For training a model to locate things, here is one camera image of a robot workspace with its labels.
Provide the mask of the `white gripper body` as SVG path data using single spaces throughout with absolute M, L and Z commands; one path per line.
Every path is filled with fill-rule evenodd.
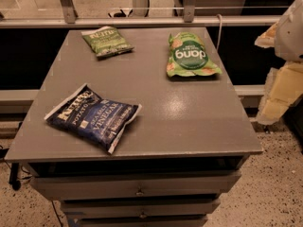
M 275 53 L 285 61 L 303 62 L 303 0 L 294 0 L 278 21 Z

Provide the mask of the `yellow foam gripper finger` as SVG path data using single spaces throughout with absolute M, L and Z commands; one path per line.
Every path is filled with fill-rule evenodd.
M 272 125 L 303 95 L 303 63 L 286 61 L 279 68 L 271 68 L 258 105 L 257 121 Z
M 273 24 L 265 32 L 259 35 L 255 40 L 255 45 L 262 48 L 274 47 L 277 25 L 278 23 Z

